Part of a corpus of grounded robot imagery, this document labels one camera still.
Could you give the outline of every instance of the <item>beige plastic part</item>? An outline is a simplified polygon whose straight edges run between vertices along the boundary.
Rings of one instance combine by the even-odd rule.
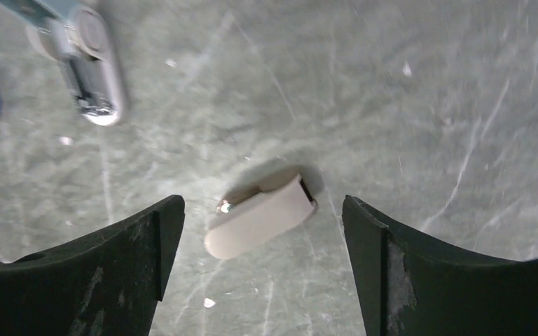
[[[227,197],[223,203],[232,204],[232,209],[219,205],[227,213],[218,214],[205,236],[209,254],[222,260],[236,258],[304,223],[316,212],[317,203],[305,191],[300,174],[276,188],[279,177],[283,175],[233,193],[232,201]]]

